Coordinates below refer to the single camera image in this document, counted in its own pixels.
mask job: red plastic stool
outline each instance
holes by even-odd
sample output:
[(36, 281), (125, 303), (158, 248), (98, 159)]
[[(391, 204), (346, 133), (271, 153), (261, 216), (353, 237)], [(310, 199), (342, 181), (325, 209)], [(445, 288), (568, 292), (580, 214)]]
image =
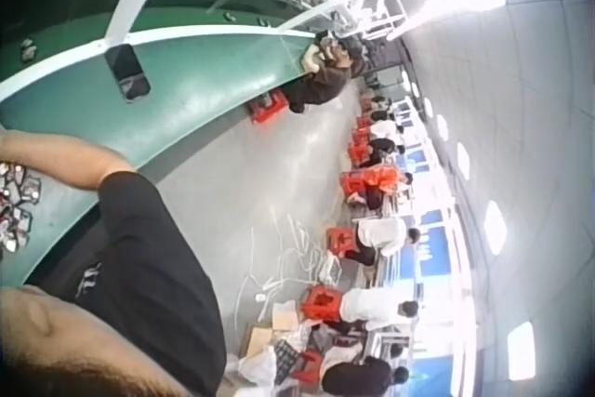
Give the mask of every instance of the red plastic stool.
[(357, 250), (355, 230), (351, 227), (334, 227), (326, 230), (328, 245), (326, 248), (335, 256), (346, 251)]
[(278, 112), (283, 110), (289, 104), (287, 98), (281, 90), (275, 88), (269, 93), (272, 105), (269, 107), (262, 107), (257, 100), (249, 102), (250, 110), (252, 111), (252, 121), (254, 123), (262, 124), (271, 119)]
[(365, 190), (364, 176), (357, 170), (342, 173), (340, 182), (345, 197), (349, 197), (354, 192)]
[(304, 316), (310, 320), (341, 320), (341, 301), (343, 295), (338, 290), (324, 285), (315, 285), (310, 289), (306, 301), (301, 305)]
[(358, 116), (356, 121), (359, 128), (369, 127), (372, 125), (372, 120), (369, 116)]
[(370, 158), (368, 151), (368, 143), (351, 143), (347, 148), (347, 153), (350, 155), (353, 165), (358, 166)]
[(292, 372), (291, 377), (303, 383), (318, 383), (323, 356), (317, 351), (304, 351), (301, 353), (301, 357), (306, 361), (304, 369)]
[(367, 144), (370, 138), (370, 129), (368, 127), (355, 129), (353, 132), (351, 132), (351, 138), (355, 144)]

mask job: floor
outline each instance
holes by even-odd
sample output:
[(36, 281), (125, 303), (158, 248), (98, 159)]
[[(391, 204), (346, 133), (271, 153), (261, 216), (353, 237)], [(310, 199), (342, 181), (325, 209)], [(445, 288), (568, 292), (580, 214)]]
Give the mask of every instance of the floor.
[(350, 84), (331, 103), (264, 126), (237, 108), (182, 142), (173, 171), (174, 160), (160, 160), (163, 175), (148, 166), (211, 274), (228, 352), (238, 351), (247, 324), (261, 313), (266, 321), (272, 302), (299, 299), (315, 273), (324, 230), (342, 215), (337, 179), (357, 98)]

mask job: black t-shirt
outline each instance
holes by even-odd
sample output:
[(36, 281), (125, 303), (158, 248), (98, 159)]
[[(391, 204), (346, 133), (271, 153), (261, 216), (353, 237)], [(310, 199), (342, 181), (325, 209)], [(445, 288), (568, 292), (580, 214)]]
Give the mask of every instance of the black t-shirt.
[(350, 69), (321, 66), (317, 73), (306, 74), (279, 88), (290, 103), (321, 105), (336, 98), (350, 78)]
[(190, 392), (214, 396), (226, 363), (210, 279), (143, 176), (116, 173), (99, 187), (109, 243), (74, 302), (94, 313)]
[(322, 380), (324, 392), (358, 397), (384, 395), (391, 384), (390, 365), (374, 357), (366, 357), (362, 364), (339, 363), (329, 368)]

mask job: ceiling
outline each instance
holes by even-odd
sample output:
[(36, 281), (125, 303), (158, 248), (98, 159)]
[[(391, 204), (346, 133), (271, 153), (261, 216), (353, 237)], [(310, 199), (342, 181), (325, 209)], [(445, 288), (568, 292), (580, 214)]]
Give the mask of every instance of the ceiling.
[[(403, 0), (410, 14), (423, 1)], [(435, 21), (404, 42), (422, 96), (449, 127), (437, 149), (452, 167), (474, 261), (481, 395), (578, 395), (571, 384), (595, 370), (594, 0), (507, 3)], [(469, 180), (456, 167), (458, 142)], [(508, 227), (498, 257), (483, 231), (490, 200)], [(507, 336), (526, 321), (536, 376), (510, 382)]]

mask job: smartphone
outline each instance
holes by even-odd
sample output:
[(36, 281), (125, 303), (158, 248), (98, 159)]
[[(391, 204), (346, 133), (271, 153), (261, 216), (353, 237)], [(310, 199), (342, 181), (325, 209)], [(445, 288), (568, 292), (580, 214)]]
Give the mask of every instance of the smartphone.
[(130, 44), (109, 48), (105, 52), (105, 60), (127, 101), (132, 102), (149, 94), (151, 85)]

